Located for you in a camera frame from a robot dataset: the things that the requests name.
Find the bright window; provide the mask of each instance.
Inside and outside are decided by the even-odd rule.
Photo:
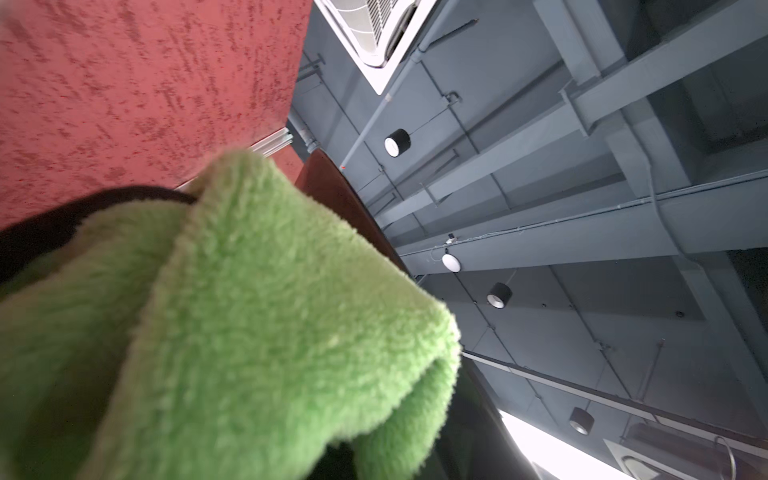
[[[533,425],[501,412],[504,425],[528,460],[560,480],[633,480],[595,457]]]

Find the black fabric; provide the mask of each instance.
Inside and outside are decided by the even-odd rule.
[[[172,200],[193,204],[191,195],[163,187],[122,187],[73,200],[0,231],[0,283],[24,266],[57,248],[74,235],[80,222],[94,212],[132,200]]]

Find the fuzzy green fabric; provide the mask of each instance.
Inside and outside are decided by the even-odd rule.
[[[118,205],[0,286],[0,477],[305,478],[350,441],[410,478],[458,330],[271,161],[220,159],[193,206]]]

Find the ceiling pipe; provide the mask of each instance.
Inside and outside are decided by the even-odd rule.
[[[346,165],[349,163],[349,160],[357,151],[357,148],[366,139],[366,135],[368,135],[368,133],[371,131],[373,124],[376,122],[376,120],[379,119],[382,112],[384,111],[384,108],[386,108],[387,104],[390,101],[392,101],[392,98],[395,96],[395,93],[397,93],[397,91],[402,86],[402,83],[405,81],[406,76],[408,76],[408,73],[411,71],[411,68],[413,68],[414,65],[418,64],[422,60],[422,56],[429,49],[429,46],[432,44],[432,41],[435,40],[435,37],[437,36],[437,34],[442,30],[442,27],[445,24],[445,21],[448,20],[448,17],[451,15],[453,8],[458,3],[459,3],[459,0],[448,0],[445,3],[445,6],[442,8],[440,13],[438,14],[437,18],[435,19],[435,22],[432,25],[430,25],[429,30],[427,30],[426,34],[424,35],[424,38],[422,38],[422,40],[419,42],[419,46],[417,46],[413,50],[411,55],[408,57],[408,61],[406,61],[406,65],[402,68],[400,73],[395,78],[394,83],[392,83],[392,87],[390,87],[389,91],[386,92],[382,100],[379,102],[379,106],[376,107],[376,110],[373,112],[373,115],[371,115],[371,118],[368,119],[368,123],[366,123],[366,126],[362,129],[362,131],[360,132],[360,135],[358,135],[357,139],[355,139],[355,143],[352,144],[352,147],[349,149],[349,152],[347,152],[346,157],[344,157],[344,160],[341,162],[341,165],[339,165],[339,168],[341,170],[346,168]]]
[[[301,118],[299,112],[294,110],[293,107],[288,110],[288,121],[296,129],[301,139],[304,140],[306,151],[312,153],[320,148],[320,142],[317,141],[310,128],[306,125],[306,122],[304,122],[304,119]]]
[[[763,169],[763,170],[759,170],[759,171],[756,171],[756,172],[751,172],[751,173],[748,173],[748,174],[741,174],[741,175],[737,175],[735,177],[724,178],[722,180],[714,180],[714,181],[711,181],[711,182],[708,182],[708,183],[705,183],[705,184],[693,185],[692,187],[683,187],[683,188],[678,188],[677,190],[670,190],[668,192],[664,192],[662,194],[658,194],[656,196],[656,198],[657,198],[657,200],[671,200],[671,199],[674,199],[674,198],[686,197],[687,195],[691,195],[691,194],[698,194],[698,193],[703,193],[703,192],[707,192],[707,191],[711,191],[711,190],[718,190],[720,188],[731,187],[731,186],[735,186],[735,185],[739,185],[739,184],[745,184],[745,183],[748,183],[748,182],[753,182],[753,181],[758,181],[758,180],[763,180],[763,179],[768,179],[768,169]],[[544,220],[542,222],[530,223],[528,225],[522,225],[520,227],[512,227],[512,228],[508,228],[508,229],[504,229],[504,230],[496,230],[496,231],[492,231],[492,232],[483,233],[483,234],[475,236],[475,237],[469,237],[469,238],[465,238],[464,240],[459,240],[459,241],[454,243],[454,246],[463,245],[463,244],[475,242],[475,241],[478,241],[478,240],[486,240],[488,238],[497,237],[499,235],[507,235],[507,234],[510,234],[510,233],[519,233],[519,232],[522,232],[522,231],[531,230],[531,229],[535,229],[535,228],[549,227],[551,225],[565,223],[565,222],[572,221],[572,220],[580,220],[580,219],[584,219],[584,218],[588,218],[588,217],[595,217],[597,215],[609,214],[610,212],[615,212],[615,211],[619,211],[619,210],[627,210],[627,209],[632,208],[632,207],[641,207],[641,206],[643,206],[645,204],[649,204],[650,202],[651,202],[650,197],[637,198],[635,200],[629,200],[627,202],[623,202],[622,204],[611,205],[610,207],[598,208],[596,210],[591,210],[591,211],[588,211],[588,212],[584,212],[582,214],[571,215],[569,217],[560,217],[560,218],[557,218],[557,219],[554,219],[554,220]],[[400,255],[400,257],[403,258],[403,257],[407,257],[409,255],[417,255],[417,254],[420,254],[420,253],[429,253],[430,250],[434,250],[436,247],[439,247],[439,245],[437,245],[435,247],[431,247],[431,248],[422,248],[420,250],[414,250],[412,252],[403,253],[403,254]],[[723,248],[723,249],[720,249],[720,250],[732,250],[732,249],[733,248],[730,248],[730,249]],[[659,257],[659,256],[671,255],[671,254],[672,253],[659,253],[656,256]]]
[[[454,38],[456,35],[462,33],[464,30],[468,30],[468,29],[474,27],[475,25],[477,25],[478,22],[479,22],[479,18],[473,18],[472,20],[470,20],[469,22],[466,22],[461,27],[458,27],[456,30],[449,31],[448,33],[446,33],[442,37],[438,38],[437,40],[435,40],[434,42],[429,44],[429,46],[427,47],[427,49],[425,51],[429,51],[432,48],[440,45],[444,41],[448,41],[451,38]]]

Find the air conditioning unit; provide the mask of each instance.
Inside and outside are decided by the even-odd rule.
[[[644,424],[633,425],[621,444],[604,439],[616,463],[637,480],[723,480],[731,478],[730,459],[722,445],[686,439]],[[764,480],[765,475],[734,452],[737,480]]]
[[[437,1],[315,0],[315,5],[381,95]]]

